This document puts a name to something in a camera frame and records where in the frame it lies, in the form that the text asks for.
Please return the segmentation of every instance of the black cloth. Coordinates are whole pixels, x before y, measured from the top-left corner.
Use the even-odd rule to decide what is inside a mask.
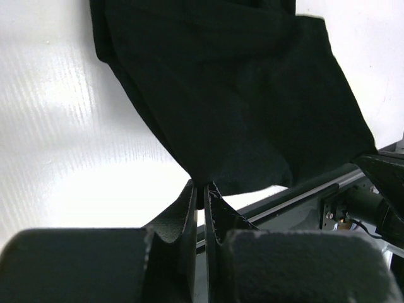
[[[324,20],[294,1],[90,4],[98,58],[196,184],[290,187],[375,152]]]

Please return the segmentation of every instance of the white backdrop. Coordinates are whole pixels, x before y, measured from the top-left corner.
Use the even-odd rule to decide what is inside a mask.
[[[398,141],[404,1],[298,0],[298,12],[326,19],[377,146]],[[0,248],[29,227],[139,227],[177,197],[188,176],[96,58],[88,0],[0,1],[0,58]]]

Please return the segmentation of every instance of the bolt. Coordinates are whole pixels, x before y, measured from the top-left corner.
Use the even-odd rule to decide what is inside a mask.
[[[327,219],[332,219],[332,218],[334,218],[334,214],[329,211],[329,212],[327,212],[327,214],[326,214],[326,218],[327,218]]]

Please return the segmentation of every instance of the black fabric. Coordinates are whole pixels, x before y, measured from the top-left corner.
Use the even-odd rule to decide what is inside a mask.
[[[324,20],[295,1],[90,4],[98,58],[197,185],[289,187],[375,152]]]

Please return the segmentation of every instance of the cable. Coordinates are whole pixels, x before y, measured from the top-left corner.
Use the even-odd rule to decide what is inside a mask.
[[[348,214],[347,214],[347,218],[348,218],[348,220],[350,220],[352,223],[355,223],[355,224],[356,224],[357,226],[359,226],[361,229],[365,230],[365,232],[366,232],[370,237],[372,237],[373,239],[382,239],[382,237],[381,237],[380,235],[372,235],[372,234],[368,231],[367,227],[366,227],[362,222],[350,218],[350,217],[348,216]]]

